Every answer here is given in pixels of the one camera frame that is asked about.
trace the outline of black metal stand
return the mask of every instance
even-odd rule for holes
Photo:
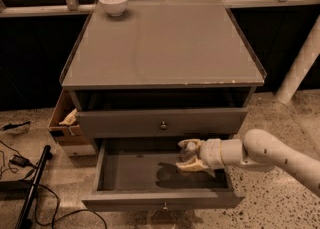
[[[25,184],[29,185],[29,192],[27,194],[27,197],[24,201],[19,219],[18,219],[18,223],[16,225],[16,229],[26,229],[26,228],[30,228],[32,225],[32,222],[30,220],[28,220],[28,214],[33,202],[33,199],[35,197],[38,185],[40,183],[41,180],[41,176],[42,176],[42,172],[46,166],[46,162],[48,159],[50,159],[52,157],[52,154],[50,153],[50,149],[51,147],[49,145],[46,145],[44,147],[44,150],[42,152],[40,161],[39,161],[39,165],[37,167],[35,176],[33,178],[32,181],[26,181]]]

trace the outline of white bowl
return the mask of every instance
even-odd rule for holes
[[[126,10],[128,0],[99,0],[104,10],[111,16],[121,16]]]

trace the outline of brown box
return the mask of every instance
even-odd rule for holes
[[[49,131],[55,141],[64,149],[68,156],[95,155],[93,140],[83,136],[80,125],[60,126],[59,122],[74,109],[69,93],[61,92],[57,105],[49,123]]]

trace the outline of drawer knob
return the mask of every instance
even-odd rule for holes
[[[160,129],[166,130],[167,128],[168,128],[167,123],[166,123],[165,121],[162,121],[162,122],[161,122],[161,125],[160,125]]]

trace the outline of concrete floor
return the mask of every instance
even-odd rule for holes
[[[249,114],[235,137],[242,138],[252,128],[269,131],[290,147],[311,157],[320,157],[320,90],[299,91],[288,105],[277,102],[272,93],[254,94]],[[52,139],[47,126],[53,109],[0,112],[0,126],[31,120],[30,127],[0,132],[0,140],[18,149],[36,163],[43,147],[52,147],[53,158],[48,162],[41,183],[61,198],[57,218],[84,208],[82,196],[92,191],[97,157],[66,156]],[[5,161],[13,154],[4,146]],[[5,172],[2,180],[22,178],[29,169],[17,174]],[[112,212],[99,213],[108,228],[320,228],[320,198],[316,197],[286,172],[275,168],[270,172],[245,171],[228,167],[233,185],[246,198],[235,209],[172,211],[171,220],[157,223],[159,213]],[[50,222],[55,199],[40,189],[38,219]],[[15,194],[0,194],[0,228],[14,228],[23,200]],[[34,221],[34,205],[30,218]],[[33,223],[32,228],[41,228]],[[57,223],[55,228],[103,228],[93,214],[84,212]]]

